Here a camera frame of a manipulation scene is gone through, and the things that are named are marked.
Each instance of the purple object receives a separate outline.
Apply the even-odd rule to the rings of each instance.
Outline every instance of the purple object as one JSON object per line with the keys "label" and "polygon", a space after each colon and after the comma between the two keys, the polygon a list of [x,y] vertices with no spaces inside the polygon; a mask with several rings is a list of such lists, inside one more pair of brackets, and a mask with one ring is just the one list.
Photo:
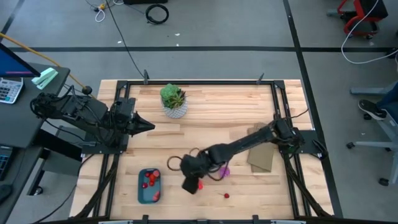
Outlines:
{"label": "purple object", "polygon": [[227,177],[227,176],[230,175],[230,171],[229,171],[228,167],[221,167],[219,172],[220,172],[220,178],[221,177]]}

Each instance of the black desk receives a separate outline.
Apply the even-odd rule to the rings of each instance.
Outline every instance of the black desk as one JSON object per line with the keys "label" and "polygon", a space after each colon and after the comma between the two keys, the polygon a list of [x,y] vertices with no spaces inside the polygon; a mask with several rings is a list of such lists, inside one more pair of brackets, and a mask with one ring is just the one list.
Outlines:
{"label": "black desk", "polygon": [[[48,65],[40,65],[31,63],[37,71],[42,72],[51,67]],[[11,167],[6,174],[6,178],[0,181],[1,184],[11,184],[16,178],[18,170],[21,166],[19,174],[13,185],[13,193],[5,202],[0,204],[0,223],[5,223],[14,208],[24,186],[34,168],[37,160],[42,156],[44,148],[42,146],[33,146],[37,133],[43,124],[42,119],[30,111],[29,103],[40,92],[59,94],[70,70],[68,68],[52,67],[56,69],[58,75],[52,82],[39,90],[30,81],[31,78],[25,78],[25,89],[19,96],[17,102],[13,105],[0,104],[0,123],[2,127],[7,129],[0,130],[0,145],[18,147],[17,154],[12,161]]]}

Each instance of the computer monitor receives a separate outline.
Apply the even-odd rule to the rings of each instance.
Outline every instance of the computer monitor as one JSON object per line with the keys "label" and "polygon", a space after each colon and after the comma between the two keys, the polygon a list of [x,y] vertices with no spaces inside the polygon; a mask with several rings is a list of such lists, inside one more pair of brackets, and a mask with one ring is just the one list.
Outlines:
{"label": "computer monitor", "polygon": [[28,63],[14,54],[3,44],[0,44],[0,77],[1,78],[25,78],[39,77],[40,73]]}

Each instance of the blue container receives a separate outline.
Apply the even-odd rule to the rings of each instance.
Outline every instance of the blue container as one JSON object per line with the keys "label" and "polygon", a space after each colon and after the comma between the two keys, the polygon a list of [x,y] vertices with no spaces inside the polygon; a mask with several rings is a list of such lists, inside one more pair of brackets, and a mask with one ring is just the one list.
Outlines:
{"label": "blue container", "polygon": [[[161,177],[162,174],[159,175],[158,178],[155,180],[155,185],[149,186],[149,178],[145,176],[146,172],[153,173],[153,171],[159,171],[158,169],[151,168],[151,169],[143,169],[139,172],[138,174],[138,201],[139,203],[142,204],[148,204],[148,203],[156,203],[157,201],[160,200],[160,196],[162,195],[162,183],[161,183]],[[147,183],[148,187],[147,188],[142,188],[142,184]],[[155,201],[154,195],[156,192],[160,192],[158,199]]]}

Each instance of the desk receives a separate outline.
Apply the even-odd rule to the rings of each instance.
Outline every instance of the desk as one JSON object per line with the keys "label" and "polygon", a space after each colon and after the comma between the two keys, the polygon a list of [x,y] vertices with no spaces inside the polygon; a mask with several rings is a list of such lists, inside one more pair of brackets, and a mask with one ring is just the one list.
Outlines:
{"label": "desk", "polygon": [[[36,63],[30,63],[30,65],[39,72],[51,67]],[[0,205],[0,223],[7,221],[32,169],[43,152],[43,147],[32,146],[32,142],[44,121],[36,118],[35,114],[30,111],[29,103],[42,91],[59,94],[70,72],[68,68],[52,68],[56,69],[58,75],[44,90],[39,90],[30,81],[30,78],[25,78],[25,89],[17,102],[13,105],[0,104],[0,123],[2,127],[7,127],[7,129],[2,128],[0,130],[0,145],[18,148],[9,172],[6,178],[0,181],[0,185],[12,183],[21,165],[21,169],[13,185],[12,195]]]}
{"label": "desk", "polygon": [[[300,80],[284,80],[292,116],[307,109]],[[117,80],[103,80],[98,99],[111,106]],[[204,189],[191,195],[181,188],[183,175],[168,170],[169,156],[182,156],[190,149],[231,142],[246,135],[256,122],[272,120],[274,105],[271,88],[264,85],[180,85],[186,91],[188,112],[180,119],[164,115],[159,91],[162,86],[133,86],[130,97],[137,99],[135,110],[154,123],[153,131],[129,140],[121,155],[116,177],[111,219],[260,219],[292,218],[284,163],[274,153],[272,172],[253,174],[246,162],[248,151],[235,155],[229,163],[231,176],[220,182],[203,179]],[[294,119],[300,129],[312,129],[307,114]],[[81,169],[70,216],[76,215],[95,192],[100,176],[102,155],[91,158]],[[318,203],[333,213],[321,162],[300,155],[306,185]],[[142,205],[137,201],[137,175],[141,169],[158,168],[162,173],[162,197],[158,203]],[[222,195],[229,193],[230,198]],[[300,214],[303,203],[296,190]],[[105,198],[100,215],[103,214]]]}

